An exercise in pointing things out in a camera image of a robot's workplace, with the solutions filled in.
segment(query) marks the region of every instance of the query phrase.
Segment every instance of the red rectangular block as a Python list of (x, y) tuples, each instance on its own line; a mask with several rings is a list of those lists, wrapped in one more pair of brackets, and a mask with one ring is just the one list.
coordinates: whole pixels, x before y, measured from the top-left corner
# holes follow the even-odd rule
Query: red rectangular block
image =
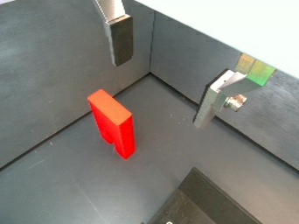
[(114, 143), (118, 155), (129, 158), (136, 150), (132, 113), (102, 89), (88, 97), (88, 103), (100, 135)]

